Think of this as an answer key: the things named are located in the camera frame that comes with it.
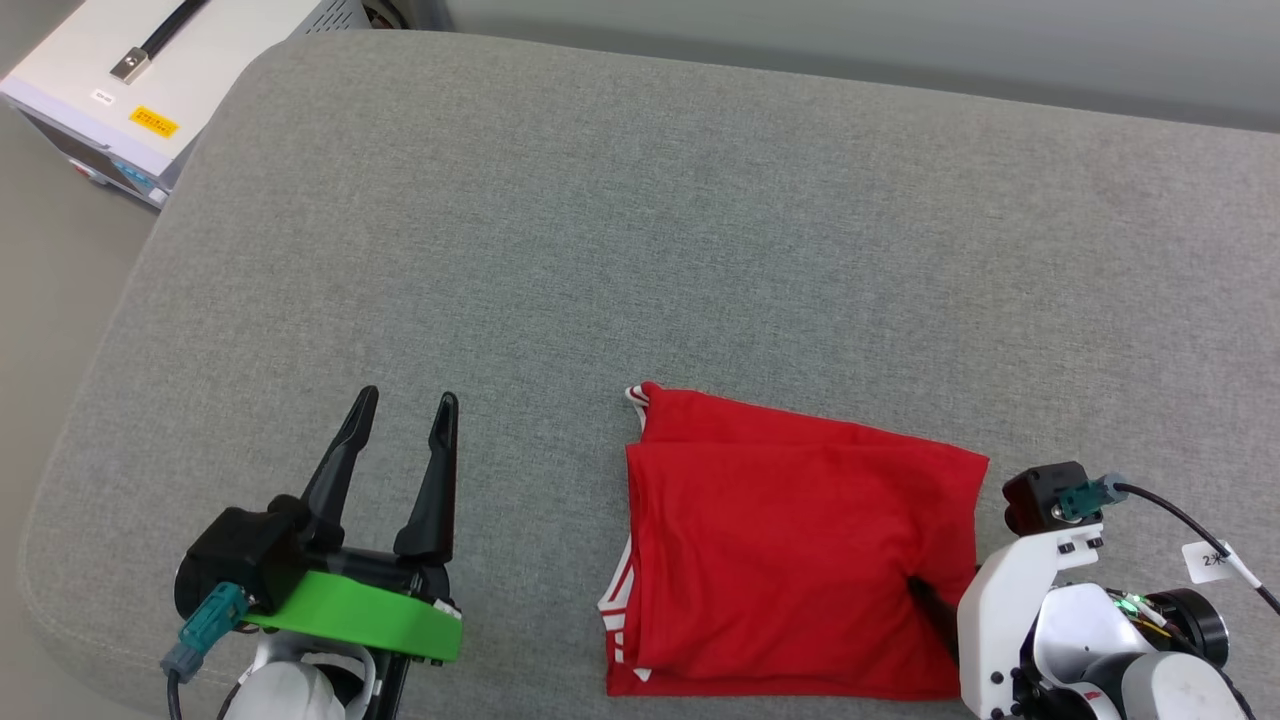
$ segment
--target red cloth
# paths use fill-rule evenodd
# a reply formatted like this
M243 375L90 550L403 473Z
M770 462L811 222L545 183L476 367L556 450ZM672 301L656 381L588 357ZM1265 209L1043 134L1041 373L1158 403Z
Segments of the red cloth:
M986 457L654 383L630 397L611 696L959 694L906 579L960 601Z

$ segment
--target gray table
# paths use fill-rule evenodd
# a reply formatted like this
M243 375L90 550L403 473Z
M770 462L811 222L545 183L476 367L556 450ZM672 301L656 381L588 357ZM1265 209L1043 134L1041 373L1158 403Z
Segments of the gray table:
M161 215L44 479L33 624L159 712L183 550L300 492L383 389L348 542L389 548L462 398L462 661L404 717L937 717L959 703L609 701L594 602L626 537L641 379L992 459L1079 459L1184 503L1280 583L1280 138L467 36L334 33L237 85ZM1137 501L1088 577L1187 584ZM1280 712L1280 620L1204 591ZM184 689L211 717L232 638Z

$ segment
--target orange sticker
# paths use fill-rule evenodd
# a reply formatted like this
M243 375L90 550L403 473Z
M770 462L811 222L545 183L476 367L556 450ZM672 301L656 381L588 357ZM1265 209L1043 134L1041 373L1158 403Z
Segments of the orange sticker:
M142 105L129 115L129 119L159 135L160 137L173 137L178 132L178 123Z

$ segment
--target vent grille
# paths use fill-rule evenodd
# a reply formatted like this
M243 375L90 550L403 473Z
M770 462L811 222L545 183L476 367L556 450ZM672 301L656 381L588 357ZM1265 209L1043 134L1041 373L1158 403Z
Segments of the vent grille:
M332 29L348 29L352 27L352 18L356 14L356 9L360 8L358 3L349 3L348 0L333 0L328 8L324 9L316 17L316 22L311 23L311 27L303 35L315 35L317 32L329 32Z

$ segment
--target white box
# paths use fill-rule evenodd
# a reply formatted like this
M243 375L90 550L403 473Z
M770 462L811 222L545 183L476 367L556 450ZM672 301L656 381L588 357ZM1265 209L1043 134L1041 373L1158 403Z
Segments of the white box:
M0 81L76 168L157 208L241 72L294 35L369 28L360 0L209 0L131 83L111 69L182 0L86 0Z

